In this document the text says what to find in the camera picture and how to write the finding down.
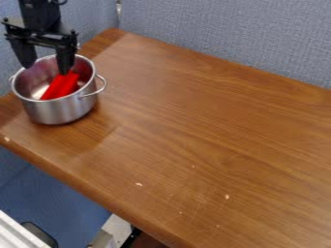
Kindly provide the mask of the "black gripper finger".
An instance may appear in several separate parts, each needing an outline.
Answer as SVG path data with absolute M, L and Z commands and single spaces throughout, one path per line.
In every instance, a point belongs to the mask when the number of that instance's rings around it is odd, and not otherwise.
M 65 75 L 75 63 L 76 46 L 59 47 L 56 53 L 60 74 Z
M 20 64 L 28 69 L 37 59 L 35 43 L 20 39 L 9 39 L 9 42 Z

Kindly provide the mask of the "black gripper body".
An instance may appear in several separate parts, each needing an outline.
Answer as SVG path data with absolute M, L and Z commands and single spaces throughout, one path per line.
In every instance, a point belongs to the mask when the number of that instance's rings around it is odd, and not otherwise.
M 4 17 L 5 39 L 13 49 L 76 49 L 77 33 L 63 24 L 67 0 L 19 0 L 20 18 Z

